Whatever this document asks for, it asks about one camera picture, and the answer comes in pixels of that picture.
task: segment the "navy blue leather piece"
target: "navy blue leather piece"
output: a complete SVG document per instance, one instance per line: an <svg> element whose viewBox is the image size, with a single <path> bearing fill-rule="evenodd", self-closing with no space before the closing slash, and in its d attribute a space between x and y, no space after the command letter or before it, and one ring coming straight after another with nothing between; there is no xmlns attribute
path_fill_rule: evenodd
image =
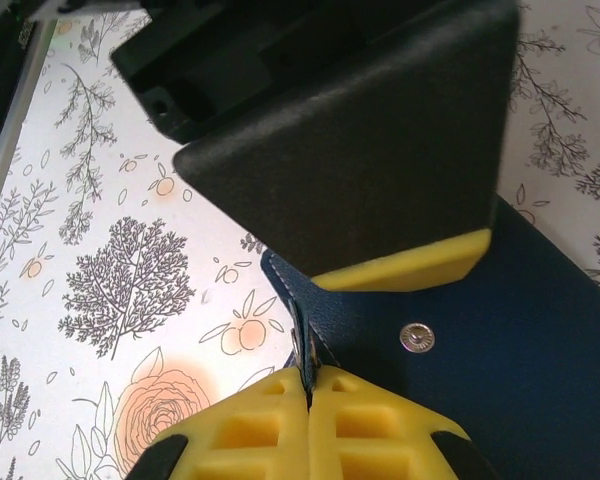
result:
<svg viewBox="0 0 600 480"><path fill-rule="evenodd" d="M331 293L271 251L262 268L324 363L457 421L504 478L600 479L600 289L504 201L489 252L451 285ZM430 352L402 347L410 322L434 330Z"/></svg>

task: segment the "yellow foam jaw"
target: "yellow foam jaw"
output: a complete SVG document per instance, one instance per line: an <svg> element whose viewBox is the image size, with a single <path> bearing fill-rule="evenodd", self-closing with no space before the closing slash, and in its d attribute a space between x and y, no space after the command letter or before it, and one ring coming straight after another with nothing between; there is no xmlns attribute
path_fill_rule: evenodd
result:
<svg viewBox="0 0 600 480"><path fill-rule="evenodd" d="M331 291L410 292L464 278L489 248L482 229L313 277Z"/></svg>
<svg viewBox="0 0 600 480"><path fill-rule="evenodd" d="M457 480L431 438L437 431L469 438L451 420L335 367L319 370L309 413L291 367L154 444L188 439L169 480Z"/></svg>

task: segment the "orange rose illustration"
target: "orange rose illustration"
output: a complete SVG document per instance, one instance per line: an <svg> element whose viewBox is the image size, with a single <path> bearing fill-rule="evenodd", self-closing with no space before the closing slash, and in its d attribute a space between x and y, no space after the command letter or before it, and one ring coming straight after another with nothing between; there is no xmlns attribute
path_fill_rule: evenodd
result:
<svg viewBox="0 0 600 480"><path fill-rule="evenodd" d="M138 366L120 398L114 444L121 473L131 470L158 433L209 406L197 380L163 368L157 348Z"/></svg>

